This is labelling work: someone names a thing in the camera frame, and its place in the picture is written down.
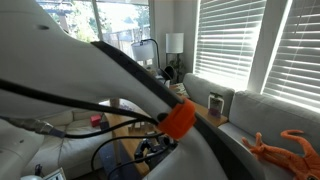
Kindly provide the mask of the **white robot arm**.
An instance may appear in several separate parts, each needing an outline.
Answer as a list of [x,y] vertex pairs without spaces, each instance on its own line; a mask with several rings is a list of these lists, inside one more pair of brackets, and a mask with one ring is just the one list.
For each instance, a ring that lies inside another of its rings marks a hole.
[[178,140],[147,180],[265,180],[243,145],[200,115],[177,118],[184,100],[122,51],[69,36],[36,0],[0,0],[0,116],[34,131],[40,118],[70,108],[104,111],[121,97]]

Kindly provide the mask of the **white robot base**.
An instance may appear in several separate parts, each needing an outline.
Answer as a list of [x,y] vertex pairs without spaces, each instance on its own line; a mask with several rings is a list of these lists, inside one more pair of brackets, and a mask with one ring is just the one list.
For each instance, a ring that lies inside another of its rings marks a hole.
[[0,121],[0,180],[20,180],[22,171],[39,150],[43,135]]

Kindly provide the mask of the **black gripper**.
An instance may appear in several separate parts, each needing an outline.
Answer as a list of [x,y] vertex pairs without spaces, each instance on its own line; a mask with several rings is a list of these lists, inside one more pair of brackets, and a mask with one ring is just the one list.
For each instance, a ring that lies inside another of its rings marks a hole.
[[177,142],[168,136],[160,136],[154,144],[150,139],[143,139],[137,146],[134,159],[145,162],[149,167],[156,167],[170,152],[177,147]]

